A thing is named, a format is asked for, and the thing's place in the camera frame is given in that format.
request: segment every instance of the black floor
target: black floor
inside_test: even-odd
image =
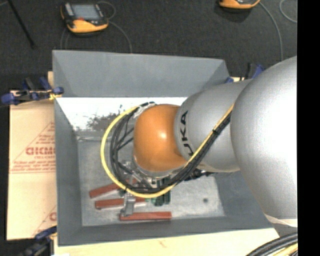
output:
[[[281,0],[261,0],[250,12],[241,13],[221,9],[215,0],[110,0],[116,9],[112,23],[100,35],[88,38],[74,37],[65,31],[60,0],[12,2],[37,49],[31,48],[8,2],[0,0],[0,95],[19,88],[25,77],[37,77],[51,70],[53,49],[129,53],[132,48],[133,53],[139,54],[217,58],[226,61],[232,76],[244,76],[249,63],[268,68],[297,55],[298,24],[281,13]],[[111,5],[102,1],[101,6],[107,16],[113,14]],[[281,6],[288,17],[297,19],[298,0],[286,0]],[[5,107],[0,108],[0,173],[3,220],[0,255],[9,256],[32,241],[5,241],[8,189]]]

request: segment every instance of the cardboard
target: cardboard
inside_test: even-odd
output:
[[[11,105],[9,118],[6,239],[30,239],[57,224],[54,103]]]

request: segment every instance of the gray metal box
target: gray metal box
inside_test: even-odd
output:
[[[172,211],[170,221],[119,222],[115,212],[96,211],[88,197],[90,189],[110,183],[99,159],[103,129],[88,125],[90,121],[104,111],[116,114],[146,100],[179,105],[225,82],[229,74],[223,60],[62,50],[52,54],[54,85],[65,89],[55,102],[59,245],[271,227],[240,172],[175,187],[170,205],[158,209]]]

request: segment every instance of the blue clamp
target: blue clamp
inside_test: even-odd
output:
[[[62,87],[52,88],[44,76],[39,78],[39,82],[44,90],[35,91],[32,90],[34,85],[30,78],[24,79],[22,90],[17,91],[15,94],[10,92],[2,95],[1,102],[5,105],[18,105],[30,101],[49,99],[51,96],[62,95],[65,92]]]

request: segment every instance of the orange device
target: orange device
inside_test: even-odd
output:
[[[219,0],[219,5],[231,9],[251,9],[255,7],[260,0]]]
[[[108,27],[109,21],[96,3],[64,3],[60,13],[67,28],[78,36],[91,36]]]

